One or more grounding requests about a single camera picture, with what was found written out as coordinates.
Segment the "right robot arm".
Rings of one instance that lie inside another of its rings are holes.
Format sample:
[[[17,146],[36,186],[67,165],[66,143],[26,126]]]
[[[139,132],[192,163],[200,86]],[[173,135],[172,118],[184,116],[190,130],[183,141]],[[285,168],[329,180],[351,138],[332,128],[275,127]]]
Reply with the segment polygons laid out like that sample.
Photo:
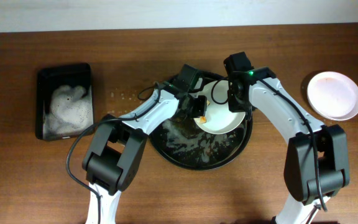
[[[252,118],[261,111],[288,149],[283,176],[289,195],[272,223],[311,223],[327,201],[350,182],[347,136],[337,124],[326,126],[304,110],[268,67],[254,68],[244,52],[224,60],[229,111]]]

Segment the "white plate top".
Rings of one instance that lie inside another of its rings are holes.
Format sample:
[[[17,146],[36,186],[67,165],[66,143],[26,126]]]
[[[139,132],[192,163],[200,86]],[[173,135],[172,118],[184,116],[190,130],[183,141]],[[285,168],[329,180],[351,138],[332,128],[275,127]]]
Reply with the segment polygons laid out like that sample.
[[[244,112],[233,113],[229,111],[228,103],[224,105],[216,104],[211,97],[211,90],[216,81],[208,83],[204,86],[203,90],[198,93],[198,96],[203,95],[210,101],[210,105],[206,109],[205,124],[199,123],[199,118],[194,118],[195,124],[210,134],[225,134],[228,133],[240,125],[245,117]]]

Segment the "yellow sponge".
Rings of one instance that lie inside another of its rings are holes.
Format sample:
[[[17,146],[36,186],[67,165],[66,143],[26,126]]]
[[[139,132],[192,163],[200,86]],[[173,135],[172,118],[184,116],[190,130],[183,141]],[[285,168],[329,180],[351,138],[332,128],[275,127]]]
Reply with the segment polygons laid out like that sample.
[[[209,105],[210,105],[210,101],[206,100],[206,106],[209,106]],[[206,122],[207,122],[206,116],[201,116],[200,120],[199,120],[199,123],[205,124]]]

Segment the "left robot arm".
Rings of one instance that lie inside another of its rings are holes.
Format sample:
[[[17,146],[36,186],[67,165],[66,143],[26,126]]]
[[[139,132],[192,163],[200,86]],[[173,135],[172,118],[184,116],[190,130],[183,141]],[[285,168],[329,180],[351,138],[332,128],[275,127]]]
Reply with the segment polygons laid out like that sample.
[[[139,107],[118,118],[106,115],[94,125],[94,136],[82,162],[91,192],[87,223],[115,223],[121,193],[139,170],[149,135],[179,114],[202,116],[206,97],[201,70],[184,65],[178,75],[153,86]]]

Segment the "pinkish white plate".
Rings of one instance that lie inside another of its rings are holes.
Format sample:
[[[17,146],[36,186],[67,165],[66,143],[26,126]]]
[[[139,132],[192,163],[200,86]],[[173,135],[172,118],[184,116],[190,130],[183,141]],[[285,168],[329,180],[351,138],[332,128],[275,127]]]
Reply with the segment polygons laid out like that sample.
[[[320,72],[311,78],[306,96],[312,108],[351,110],[358,108],[358,86],[338,72]]]

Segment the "light blue-grey plate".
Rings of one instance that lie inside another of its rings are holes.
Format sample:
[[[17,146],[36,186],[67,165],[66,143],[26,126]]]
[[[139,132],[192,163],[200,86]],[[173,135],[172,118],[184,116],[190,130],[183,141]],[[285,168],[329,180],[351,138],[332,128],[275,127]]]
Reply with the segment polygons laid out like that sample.
[[[351,110],[339,110],[335,108],[318,110],[317,108],[313,108],[313,110],[320,116],[334,121],[346,121],[358,115],[358,108],[352,108]]]

